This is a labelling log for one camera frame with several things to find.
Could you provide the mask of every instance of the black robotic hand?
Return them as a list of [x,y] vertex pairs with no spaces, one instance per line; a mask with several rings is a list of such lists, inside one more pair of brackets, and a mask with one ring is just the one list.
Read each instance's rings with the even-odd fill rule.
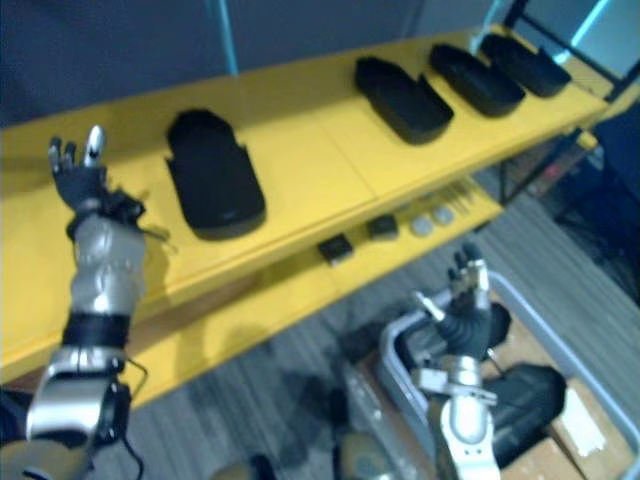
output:
[[76,144],[68,142],[61,151],[62,140],[53,137],[49,144],[49,165],[58,194],[75,212],[67,226],[67,235],[74,238],[77,227],[90,215],[98,214],[124,225],[136,226],[144,213],[141,202],[118,189],[107,188],[107,169],[100,165],[106,135],[102,127],[94,126],[89,132],[84,157],[76,162]]
[[454,259],[456,268],[449,270],[453,298],[446,311],[419,291],[414,292],[414,298],[435,320],[449,354],[482,360],[491,346],[493,328],[489,271],[479,249],[471,243],[464,244]]

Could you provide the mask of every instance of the silver robotic arm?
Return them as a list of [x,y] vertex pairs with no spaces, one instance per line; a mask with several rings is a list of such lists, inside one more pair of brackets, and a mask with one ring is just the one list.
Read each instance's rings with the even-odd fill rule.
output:
[[414,384],[429,395],[429,424],[436,444],[437,467],[443,478],[497,480],[493,455],[493,421],[489,406],[496,395],[483,390],[480,362],[490,343],[491,302],[487,265],[478,249],[466,244],[450,270],[453,300],[445,312],[421,292],[418,306],[429,314],[451,355],[443,370],[412,372]]
[[82,162],[75,145],[54,138],[49,162],[56,188],[75,212],[67,227],[77,273],[60,348],[42,376],[27,415],[27,440],[0,451],[3,479],[79,479],[95,451],[126,433],[131,395],[124,370],[129,324],[143,294],[144,207],[106,188],[100,165],[105,135],[95,126]]

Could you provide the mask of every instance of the gray bin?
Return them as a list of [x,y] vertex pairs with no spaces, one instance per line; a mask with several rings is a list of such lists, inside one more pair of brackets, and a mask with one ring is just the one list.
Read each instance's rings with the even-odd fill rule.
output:
[[[638,455],[640,431],[638,426],[609,395],[565,341],[538,315],[520,292],[496,272],[490,272],[489,278],[492,290],[500,297],[505,306],[531,331],[540,344],[545,347],[547,353],[558,365],[561,373],[566,378],[578,378],[591,390],[591,393],[600,402],[600,405],[627,440],[627,443],[635,453],[635,460],[622,478],[624,480],[640,478],[640,456]],[[448,290],[444,290],[434,296],[433,300],[436,305],[444,308],[451,301],[451,294]],[[422,312],[414,311],[398,318],[385,328],[380,339],[380,363],[378,364],[377,374],[424,450],[430,458],[434,459],[434,443],[427,424],[428,401],[424,394],[411,382],[409,372],[404,368],[394,347],[396,339],[404,331],[424,319],[425,316]]]

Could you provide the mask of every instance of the black cable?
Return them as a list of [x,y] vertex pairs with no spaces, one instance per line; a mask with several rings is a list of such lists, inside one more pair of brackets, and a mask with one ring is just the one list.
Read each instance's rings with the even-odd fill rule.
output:
[[136,398],[136,395],[138,395],[138,393],[140,393],[140,390],[142,390],[142,387],[147,382],[147,378],[149,378],[149,370],[147,370],[144,365],[142,365],[141,363],[136,362],[131,357],[127,357],[127,362],[129,362],[131,365],[136,367],[138,370],[142,371],[142,380],[140,380],[140,383],[138,383],[138,385],[136,386],[135,390],[133,391],[133,394],[131,395],[131,398],[133,399],[133,398]]
[[122,436],[122,444],[124,445],[124,448],[127,449],[127,452],[129,452],[129,455],[131,455],[131,458],[133,458],[138,464],[138,476],[136,477],[136,480],[142,480],[142,476],[144,475],[144,461],[142,460],[142,457],[140,457],[140,455],[138,455],[138,453],[133,449],[126,435]]

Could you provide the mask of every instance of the yellow shelf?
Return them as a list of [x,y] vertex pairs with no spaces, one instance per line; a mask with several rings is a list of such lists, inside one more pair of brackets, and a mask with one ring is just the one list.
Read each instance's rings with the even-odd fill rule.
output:
[[[481,117],[425,70],[432,44],[467,44],[469,32],[417,38],[220,77],[36,120],[2,132],[2,376],[46,362],[67,319],[74,273],[64,226],[71,219],[47,168],[53,134],[81,140],[91,125],[109,135],[114,185],[144,199],[147,295],[135,322],[308,249],[323,238],[471,171],[588,121],[604,102],[569,85],[523,103],[502,119]],[[377,55],[410,74],[425,70],[455,118],[424,146],[403,144],[354,87],[355,60]],[[198,106],[226,118],[248,146],[267,200],[267,221],[223,242],[188,228],[164,159],[177,112]]]
[[[315,248],[308,249],[263,269],[248,293],[210,314],[181,324],[163,338],[145,342],[134,327],[130,350],[136,352],[134,358],[146,365],[150,373],[136,405],[219,365],[500,213],[500,206],[472,180],[459,183],[467,194],[446,189],[397,212],[400,235],[396,240],[369,240],[364,226],[355,227],[346,232],[355,253],[335,267],[329,267]],[[409,219],[418,213],[429,214],[436,204],[448,205],[454,212],[454,221],[447,226],[436,225],[427,237],[414,236],[409,231]],[[141,349],[138,345],[141,342],[148,347]],[[140,375],[128,369],[125,377],[135,385]]]

